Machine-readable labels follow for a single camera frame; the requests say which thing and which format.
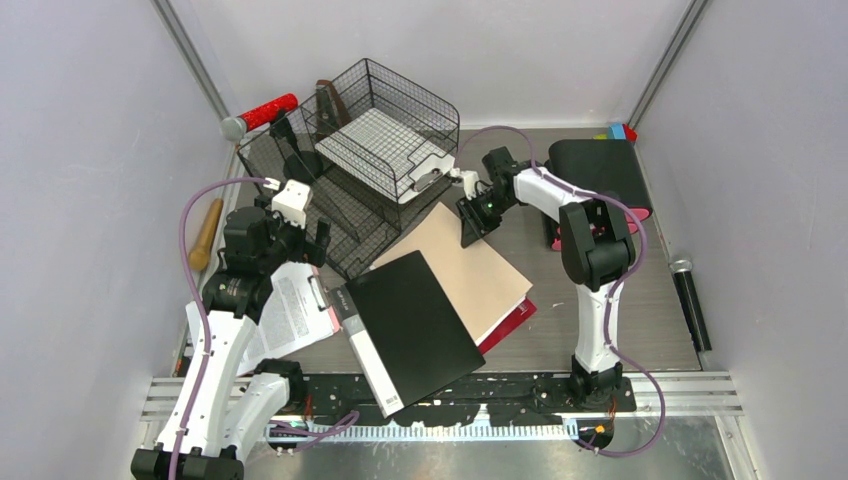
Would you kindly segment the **beige folder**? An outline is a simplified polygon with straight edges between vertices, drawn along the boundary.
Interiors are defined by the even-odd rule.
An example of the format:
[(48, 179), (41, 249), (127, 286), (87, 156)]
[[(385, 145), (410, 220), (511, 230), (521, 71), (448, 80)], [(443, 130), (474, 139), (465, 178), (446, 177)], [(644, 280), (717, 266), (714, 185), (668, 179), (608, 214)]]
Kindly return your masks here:
[(485, 241), (462, 248), (460, 233), (459, 217), (438, 203), (372, 266), (420, 252), (477, 344), (528, 298), (532, 283)]

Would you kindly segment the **black pink drawer cabinet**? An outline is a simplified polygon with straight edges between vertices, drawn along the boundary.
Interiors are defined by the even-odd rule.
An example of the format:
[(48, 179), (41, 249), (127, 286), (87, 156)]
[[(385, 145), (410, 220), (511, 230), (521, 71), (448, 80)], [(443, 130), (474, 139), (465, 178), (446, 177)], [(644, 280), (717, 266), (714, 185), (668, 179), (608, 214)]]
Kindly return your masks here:
[(653, 214), (634, 145), (627, 140), (564, 139), (548, 148), (544, 166), (580, 189), (614, 196), (642, 222)]

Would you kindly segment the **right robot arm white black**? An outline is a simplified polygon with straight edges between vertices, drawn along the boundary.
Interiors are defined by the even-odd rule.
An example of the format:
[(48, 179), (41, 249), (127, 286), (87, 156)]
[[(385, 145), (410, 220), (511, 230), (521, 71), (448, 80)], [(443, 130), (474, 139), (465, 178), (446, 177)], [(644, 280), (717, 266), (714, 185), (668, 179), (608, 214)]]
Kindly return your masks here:
[(565, 401), (578, 410), (610, 403), (623, 386), (617, 315), (623, 279), (636, 260), (627, 208), (618, 200), (572, 185), (533, 161), (518, 162), (499, 147), (482, 159), (489, 182), (461, 170), (466, 190), (456, 207), (460, 244), (467, 248), (497, 229), (515, 205), (532, 206), (560, 228), (560, 255), (578, 298), (578, 344)]

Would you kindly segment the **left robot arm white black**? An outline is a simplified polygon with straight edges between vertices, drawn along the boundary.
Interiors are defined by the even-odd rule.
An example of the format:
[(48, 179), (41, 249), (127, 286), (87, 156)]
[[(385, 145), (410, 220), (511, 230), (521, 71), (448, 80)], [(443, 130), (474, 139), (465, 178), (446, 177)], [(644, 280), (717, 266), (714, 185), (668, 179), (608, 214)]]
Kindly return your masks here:
[(227, 215), (220, 266), (198, 296), (195, 353), (168, 422), (153, 448), (134, 453), (136, 479), (241, 479), (245, 459), (278, 411), (298, 412), (307, 389), (298, 363), (262, 360), (247, 391), (228, 404), (238, 368), (285, 264), (321, 267), (330, 244), (322, 217), (314, 235), (305, 215), (259, 206)]

